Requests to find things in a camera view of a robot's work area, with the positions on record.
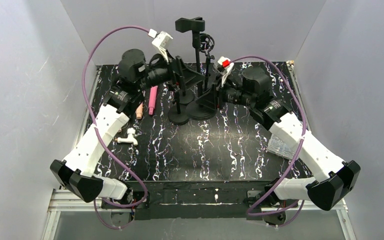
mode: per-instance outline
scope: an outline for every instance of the white faucet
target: white faucet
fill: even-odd
[[[136,134],[136,130],[131,127],[131,128],[127,129],[127,137],[126,138],[116,137],[116,138],[114,138],[114,141],[116,141],[118,144],[128,143],[128,144],[133,144],[134,146],[137,146],[138,140],[136,140],[135,134]]]

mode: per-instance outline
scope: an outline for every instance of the pink stick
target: pink stick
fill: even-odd
[[[158,86],[153,86],[151,87],[151,92],[149,93],[149,115],[154,114],[154,109],[155,109],[155,101],[157,100],[157,89]]]

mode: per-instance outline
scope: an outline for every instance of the marble pattern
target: marble pattern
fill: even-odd
[[[262,67],[272,78],[274,94],[290,104],[297,113],[298,108],[279,75],[265,62],[236,63],[232,74],[239,80],[241,71],[249,66]],[[277,62],[289,80],[285,62]],[[104,65],[92,101],[94,111],[99,109],[104,95],[110,89],[116,65]],[[144,92],[145,99],[149,91]],[[248,108],[226,104],[212,119],[190,120],[177,126],[167,118],[173,106],[173,94],[165,85],[158,86],[154,116],[148,115],[148,102],[144,103],[144,118],[131,120],[116,137],[126,137],[127,128],[136,129],[138,146],[112,142],[109,149],[124,161],[145,181],[249,181],[278,178],[288,166],[285,160],[266,152],[271,134],[249,116]],[[106,153],[102,155],[95,173],[120,180],[134,180],[132,176]],[[289,177],[308,178],[310,170],[299,160]]]

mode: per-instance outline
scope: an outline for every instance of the white wall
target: white wall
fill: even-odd
[[[195,62],[192,33],[175,30],[179,18],[203,17],[215,39],[211,52],[237,58],[260,54],[272,61],[294,60],[326,0],[61,0],[81,40],[90,51],[107,32],[124,25],[166,31],[172,55]],[[138,30],[110,36],[96,51],[97,65],[117,64],[124,51],[139,48],[149,59],[156,51]]]
[[[361,172],[345,200],[358,239],[384,239],[384,1],[328,0],[296,59],[311,129]]]
[[[85,111],[87,56],[60,1],[0,0],[0,240],[41,237],[58,187],[49,166],[72,148]]]

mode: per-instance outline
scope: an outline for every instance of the black disc base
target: black disc base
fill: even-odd
[[[211,110],[203,106],[199,106],[197,102],[193,101],[186,106],[186,113],[190,119],[204,121],[214,117],[217,110]]]
[[[168,110],[168,120],[176,125],[187,124],[189,122],[189,117],[186,114],[186,107],[180,105],[180,113],[178,113],[176,106],[172,106]]]
[[[191,90],[186,90],[185,95],[183,95],[182,91],[180,91],[179,94],[179,103],[181,105],[188,105],[190,102],[192,102],[195,99],[195,94]]]

